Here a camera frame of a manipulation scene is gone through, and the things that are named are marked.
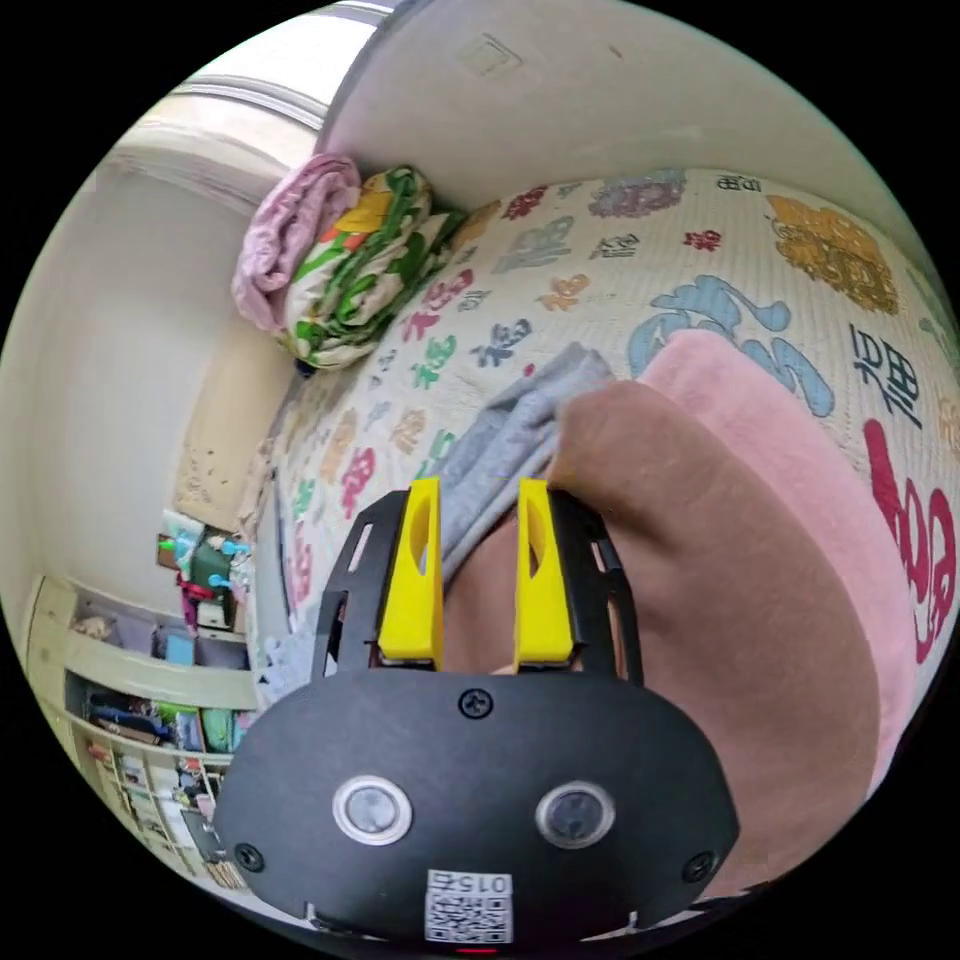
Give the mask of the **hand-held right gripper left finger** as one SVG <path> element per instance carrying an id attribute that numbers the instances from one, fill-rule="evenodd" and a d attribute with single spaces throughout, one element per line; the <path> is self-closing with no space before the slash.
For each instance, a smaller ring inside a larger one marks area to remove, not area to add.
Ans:
<path id="1" fill-rule="evenodd" d="M 437 476 L 408 491 L 378 646 L 382 654 L 443 652 L 441 496 Z"/>

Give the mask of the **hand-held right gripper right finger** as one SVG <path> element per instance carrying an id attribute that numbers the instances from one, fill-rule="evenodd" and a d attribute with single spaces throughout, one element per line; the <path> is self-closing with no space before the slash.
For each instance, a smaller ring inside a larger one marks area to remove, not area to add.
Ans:
<path id="1" fill-rule="evenodd" d="M 577 652 L 551 492 L 523 478 L 517 497 L 513 666 L 572 668 Z"/>

